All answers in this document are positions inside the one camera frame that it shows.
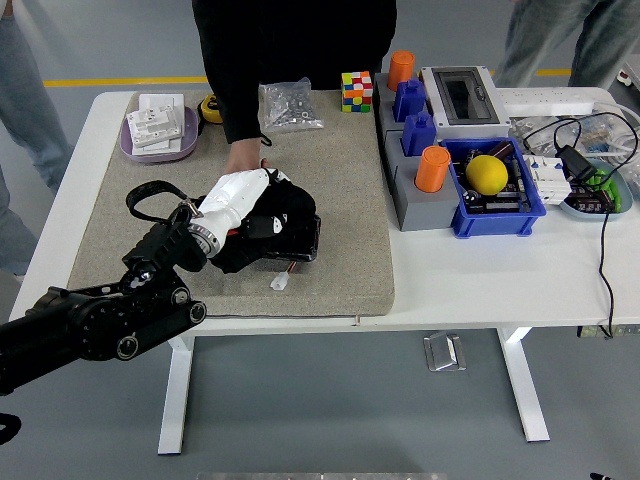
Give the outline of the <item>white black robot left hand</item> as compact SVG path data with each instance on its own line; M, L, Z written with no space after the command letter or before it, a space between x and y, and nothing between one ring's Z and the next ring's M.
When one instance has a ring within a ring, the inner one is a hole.
M221 242L231 229L241 225L272 178L278 181L289 179L274 168L223 175L198 207L201 216L192 219L191 224L203 227Z

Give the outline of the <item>person's right hand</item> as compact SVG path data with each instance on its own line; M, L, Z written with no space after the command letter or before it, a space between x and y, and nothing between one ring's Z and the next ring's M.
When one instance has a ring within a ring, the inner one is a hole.
M268 168L270 166L268 160L261 156L261 145L260 138L232 142L224 173Z

